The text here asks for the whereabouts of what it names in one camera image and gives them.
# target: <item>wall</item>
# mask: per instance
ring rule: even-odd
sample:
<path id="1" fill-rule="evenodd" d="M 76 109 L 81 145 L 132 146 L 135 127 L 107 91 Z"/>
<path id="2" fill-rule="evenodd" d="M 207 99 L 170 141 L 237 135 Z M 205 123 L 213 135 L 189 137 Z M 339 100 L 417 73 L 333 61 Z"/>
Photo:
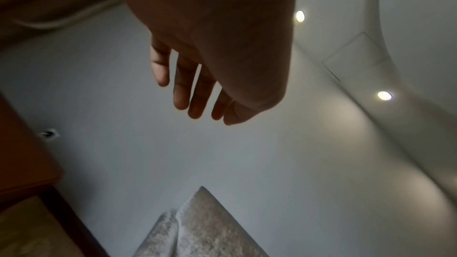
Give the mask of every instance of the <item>wall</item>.
<path id="1" fill-rule="evenodd" d="M 227 128 L 173 108 L 148 38 L 120 6 L 0 54 L 1 91 L 60 132 L 58 189 L 111 256 L 201 185 L 271 256 L 457 255 L 453 205 L 296 46 L 284 101 Z"/>

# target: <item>recessed ceiling light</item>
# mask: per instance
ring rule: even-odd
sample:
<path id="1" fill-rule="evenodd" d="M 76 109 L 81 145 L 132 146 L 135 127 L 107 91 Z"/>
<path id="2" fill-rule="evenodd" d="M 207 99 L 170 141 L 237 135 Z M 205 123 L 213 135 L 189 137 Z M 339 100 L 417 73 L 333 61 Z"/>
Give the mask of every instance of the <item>recessed ceiling light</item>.
<path id="1" fill-rule="evenodd" d="M 305 21 L 305 13 L 301 10 L 297 11 L 295 13 L 295 18 L 297 19 L 298 22 L 304 22 Z"/>
<path id="2" fill-rule="evenodd" d="M 382 99 L 382 100 L 391 100 L 392 99 L 392 95 L 386 91 L 380 91 L 378 93 L 378 98 Z"/>

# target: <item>white ceiling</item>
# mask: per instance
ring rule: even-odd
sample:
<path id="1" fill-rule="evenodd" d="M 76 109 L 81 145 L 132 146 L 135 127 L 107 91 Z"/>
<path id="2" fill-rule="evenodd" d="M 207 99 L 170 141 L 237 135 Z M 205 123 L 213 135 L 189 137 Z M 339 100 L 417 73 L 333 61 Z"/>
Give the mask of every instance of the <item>white ceiling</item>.
<path id="1" fill-rule="evenodd" d="M 381 0 L 380 17 L 380 0 L 297 0 L 294 37 L 457 199 L 457 2 L 437 1 Z"/>

